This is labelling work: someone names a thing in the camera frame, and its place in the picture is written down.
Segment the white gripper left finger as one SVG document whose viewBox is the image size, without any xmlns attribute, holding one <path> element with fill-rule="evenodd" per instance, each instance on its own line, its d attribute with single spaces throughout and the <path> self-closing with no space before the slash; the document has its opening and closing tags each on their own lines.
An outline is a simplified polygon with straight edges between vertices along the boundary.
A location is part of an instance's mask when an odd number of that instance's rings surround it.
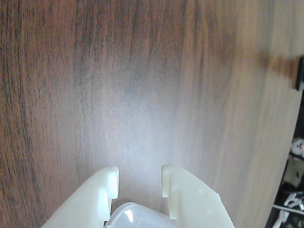
<svg viewBox="0 0 304 228">
<path fill-rule="evenodd" d="M 110 220 L 112 200 L 118 198 L 118 192 L 118 167 L 104 167 L 81 184 L 42 227 L 102 228 Z"/>
</svg>

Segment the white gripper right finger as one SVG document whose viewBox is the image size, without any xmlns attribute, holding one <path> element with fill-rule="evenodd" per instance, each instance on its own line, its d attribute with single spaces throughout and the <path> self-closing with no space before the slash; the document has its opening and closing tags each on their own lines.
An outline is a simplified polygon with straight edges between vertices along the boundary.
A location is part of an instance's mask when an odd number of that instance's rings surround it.
<svg viewBox="0 0 304 228">
<path fill-rule="evenodd" d="M 218 193 L 178 165 L 161 167 L 162 197 L 177 228 L 233 228 Z"/>
</svg>

